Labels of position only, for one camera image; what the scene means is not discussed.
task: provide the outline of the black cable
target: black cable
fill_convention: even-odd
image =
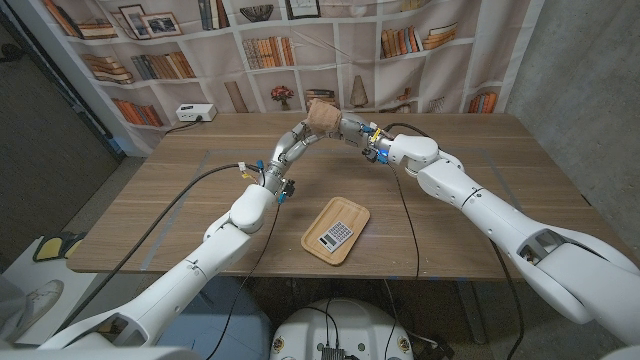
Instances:
[[[513,294],[513,301],[515,301],[516,309],[518,310],[518,321],[520,323],[520,335],[518,335],[518,340],[516,340],[516,342],[513,344],[513,347],[511,348],[509,355],[507,355],[507,360],[510,360],[513,354],[515,354],[516,349],[522,342],[522,339],[524,338],[524,314],[522,313],[522,306],[520,305],[520,299],[518,298],[518,293],[516,293],[516,286],[513,284],[513,279],[511,279],[511,274],[509,274],[509,269],[507,269],[507,266],[504,264],[504,259],[502,258],[502,254],[500,254],[498,247],[493,241],[491,241],[491,246],[493,246],[493,250],[496,252],[496,255],[498,255],[498,260],[500,260],[500,266],[502,266],[504,275],[507,277],[507,283],[509,283],[509,287],[511,288],[511,294]]]
[[[396,305],[393,303],[393,295],[391,295],[391,289],[389,288],[389,284],[387,284],[387,280],[384,279],[384,285],[387,287],[387,292],[389,293],[389,300],[391,301],[391,308],[393,309],[393,326],[391,327],[391,333],[389,334],[389,339],[387,340],[387,346],[384,348],[384,359],[387,359],[387,350],[389,350],[389,343],[391,342],[391,337],[393,336],[393,331],[396,329],[396,323],[398,322],[398,313],[396,313]]]
[[[190,122],[190,123],[188,123],[187,125],[182,125],[182,126],[177,127],[177,128],[175,128],[175,129],[171,129],[171,130],[167,131],[167,132],[166,132],[166,133],[164,133],[164,134],[165,134],[165,135],[167,135],[167,134],[172,133],[172,132],[177,131],[177,130],[183,130],[183,129],[186,129],[186,128],[188,128],[188,127],[191,127],[191,126],[193,126],[193,125],[195,125],[195,124],[199,124],[199,123],[201,123],[201,122],[202,122],[202,115],[198,115],[198,117],[196,118],[196,120],[195,120],[195,121]]]
[[[416,280],[418,280],[418,275],[420,274],[420,248],[418,248],[418,239],[416,238],[416,232],[413,229],[413,222],[411,222],[411,215],[409,215],[409,209],[407,208],[407,203],[404,201],[404,195],[402,194],[402,187],[400,186],[400,179],[398,178],[398,173],[396,169],[391,166],[391,164],[387,163],[391,171],[393,171],[393,175],[396,177],[396,182],[398,183],[398,191],[400,191],[400,198],[402,199],[402,205],[404,206],[404,211],[407,213],[407,219],[409,219],[409,226],[411,226],[411,233],[413,234],[413,242],[416,245],[416,256],[418,257],[418,262],[416,264]]]
[[[415,132],[417,132],[418,134],[424,136],[424,137],[428,137],[430,138],[431,136],[427,135],[426,132],[418,129],[417,127],[413,126],[413,125],[409,125],[409,124],[405,124],[405,123],[391,123],[387,126],[385,126],[385,128],[383,129],[386,132],[389,132],[389,130],[391,130],[394,126],[401,126],[401,127],[406,127],[407,129],[411,129]]]
[[[331,302],[331,297],[329,297],[329,300],[327,300],[327,307],[324,309],[324,322],[327,325],[327,347],[331,347],[331,345],[329,344],[329,319],[327,318],[329,316],[329,303],[330,302]]]
[[[339,344],[340,342],[338,341],[338,325],[336,325],[336,321],[333,319],[333,316],[331,316],[331,314],[329,314],[328,312],[318,309],[318,308],[314,308],[313,306],[304,306],[301,309],[311,309],[311,310],[315,310],[315,311],[320,311],[321,313],[325,314],[326,316],[329,317],[329,319],[331,319],[331,322],[333,322],[333,328],[336,329],[336,344]]]
[[[247,280],[249,280],[249,278],[251,277],[251,274],[253,274],[253,271],[258,267],[258,264],[260,264],[260,260],[262,260],[262,256],[264,255],[265,251],[267,251],[267,246],[269,245],[269,240],[271,240],[271,235],[273,234],[273,229],[275,229],[275,227],[276,227],[276,221],[278,220],[278,213],[279,212],[280,212],[280,204],[278,204],[278,207],[276,208],[276,216],[273,219],[273,225],[271,225],[271,231],[269,231],[269,236],[267,237],[267,242],[264,244],[264,248],[262,249],[262,253],[260,253],[260,257],[258,257],[258,261],[256,261],[256,264],[253,266],[253,269],[251,269],[251,271],[249,272],[249,275],[247,275],[244,278],[244,280],[242,281],[242,284],[240,284],[240,287],[238,288],[238,291],[236,292],[236,296],[233,298],[233,302],[231,303],[231,309],[229,309],[229,316],[227,316],[227,323],[224,324],[224,329],[222,329],[222,334],[220,335],[220,340],[218,340],[218,344],[216,344],[216,347],[213,349],[213,352],[211,352],[211,354],[209,354],[209,356],[207,356],[207,360],[210,360],[213,357],[213,355],[216,353],[216,351],[218,351],[218,348],[220,347],[220,344],[222,344],[222,339],[224,338],[224,334],[227,332],[227,328],[229,327],[229,321],[231,320],[231,315],[233,314],[233,308],[236,306],[236,301],[238,300],[238,296],[240,296],[240,291],[244,287],[244,284],[247,282]]]
[[[100,285],[98,285],[98,287],[95,288],[91,292],[91,294],[89,294],[89,296],[80,304],[80,306],[78,306],[78,308],[76,308],[76,310],[73,313],[71,313],[71,315],[69,315],[69,317],[67,317],[67,319],[62,323],[62,325],[60,325],[58,330],[56,330],[56,334],[59,333],[60,331],[62,331],[63,329],[65,329],[67,326],[69,326],[71,324],[71,322],[80,314],[80,312],[82,312],[82,310],[84,310],[84,308],[87,307],[87,305],[91,302],[91,300],[93,300],[96,297],[96,295],[98,295],[100,290],[102,290],[105,287],[105,285],[107,285],[107,283],[115,276],[115,274],[118,271],[120,271],[120,269],[131,258],[131,256],[133,256],[133,254],[136,252],[136,250],[138,250],[138,248],[147,239],[147,237],[149,237],[149,235],[151,234],[153,229],[155,229],[155,227],[158,226],[158,224],[160,223],[162,218],[165,215],[167,215],[169,210],[171,210],[171,208],[178,202],[178,200],[180,200],[180,198],[182,196],[184,196],[184,194],[186,194],[187,191],[189,191],[189,189],[191,189],[191,187],[193,187],[193,185],[195,185],[198,181],[204,179],[205,177],[207,177],[207,176],[209,176],[209,175],[211,175],[213,173],[216,173],[216,172],[224,170],[224,169],[234,168],[234,167],[238,167],[238,164],[223,165],[223,166],[217,167],[215,169],[209,170],[209,171],[203,173],[202,175],[198,176],[197,178],[193,179],[187,186],[185,186],[185,188],[182,189],[182,191],[180,191],[180,193],[169,203],[169,205],[167,205],[167,207],[162,211],[162,213],[160,213],[160,215],[158,215],[158,217],[153,221],[151,226],[149,226],[149,229],[147,229],[147,231],[144,233],[144,235],[142,235],[140,240],[138,240],[138,242],[131,248],[131,250],[129,250],[127,255],[125,255],[124,258],[122,258],[122,260],[120,260],[118,265],[116,265],[116,267],[113,268],[113,270],[111,270],[111,272],[109,272],[107,277],[105,277],[104,280],[102,280]],[[247,165],[247,168],[249,168],[249,169],[251,169],[251,170],[253,170],[255,172],[260,171],[260,169],[258,169],[258,167],[254,166],[254,165]]]

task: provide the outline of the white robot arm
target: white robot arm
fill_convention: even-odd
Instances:
[[[131,302],[61,331],[41,349],[153,345],[209,279],[242,257],[265,212],[293,194],[284,178],[307,147],[322,138],[361,148],[372,162],[405,164],[429,195],[460,209],[513,261],[527,282],[570,320],[596,319],[628,344],[640,344],[640,270],[590,235],[536,222],[464,173],[430,138],[397,135],[344,114],[317,132],[313,119],[283,135],[260,185],[250,185],[205,232],[204,243]]]
[[[640,344],[640,270],[627,257],[591,235],[530,219],[467,176],[431,138],[374,130],[360,130],[367,158],[406,164],[427,194],[460,209],[553,308],[579,324],[596,319],[627,344]],[[347,131],[341,122],[340,134],[354,136]]]

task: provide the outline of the bookshelf wallpaper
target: bookshelf wallpaper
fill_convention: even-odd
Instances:
[[[503,112],[544,2],[30,1],[145,153],[182,103]]]

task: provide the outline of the yellow object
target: yellow object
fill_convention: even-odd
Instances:
[[[75,244],[71,245],[71,248],[69,248],[69,250],[67,250],[67,252],[64,253],[65,259],[68,259],[71,257],[71,255],[73,254],[74,251],[76,251],[76,248],[78,247],[78,245],[80,245],[81,242],[82,240],[77,241]]]
[[[86,232],[73,234],[65,231],[57,235],[42,236],[32,259],[35,262],[68,259],[86,235]]]
[[[57,258],[62,247],[62,239],[59,237],[48,239],[36,254],[36,260]]]
[[[371,142],[375,142],[378,138],[378,135],[380,135],[380,128],[378,128],[378,130],[376,130],[376,133],[371,137]]]

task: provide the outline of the white power strip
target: white power strip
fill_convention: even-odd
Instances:
[[[201,121],[211,121],[217,113],[213,104],[182,104],[176,110],[180,121],[196,121],[198,116],[202,116]]]

